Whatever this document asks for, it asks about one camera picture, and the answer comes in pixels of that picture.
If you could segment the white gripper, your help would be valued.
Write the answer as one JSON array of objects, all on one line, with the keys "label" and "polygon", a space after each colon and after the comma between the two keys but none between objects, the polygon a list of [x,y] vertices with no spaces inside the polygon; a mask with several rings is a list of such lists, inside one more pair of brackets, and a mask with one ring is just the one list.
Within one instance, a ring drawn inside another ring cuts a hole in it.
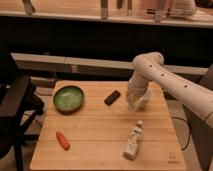
[{"label": "white gripper", "polygon": [[144,99],[144,107],[145,107],[146,104],[149,102],[151,96],[152,96],[152,90],[150,88],[148,88],[143,95],[136,95],[136,94],[133,94],[133,93],[130,93],[129,91],[127,91],[126,92],[126,102],[127,102],[128,108],[131,109],[129,104],[128,104],[128,101],[127,101],[127,98],[128,98],[129,95],[134,95],[136,97],[142,97]]}]

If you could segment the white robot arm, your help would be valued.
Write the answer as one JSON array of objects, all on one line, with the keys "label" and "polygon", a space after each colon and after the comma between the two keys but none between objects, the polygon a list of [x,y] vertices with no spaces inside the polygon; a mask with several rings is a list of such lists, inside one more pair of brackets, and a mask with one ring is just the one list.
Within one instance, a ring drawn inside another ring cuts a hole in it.
[{"label": "white robot arm", "polygon": [[149,101],[154,81],[197,115],[213,131],[213,91],[180,77],[163,67],[159,52],[137,55],[132,62],[133,75],[127,84],[126,101],[132,110],[140,110]]}]

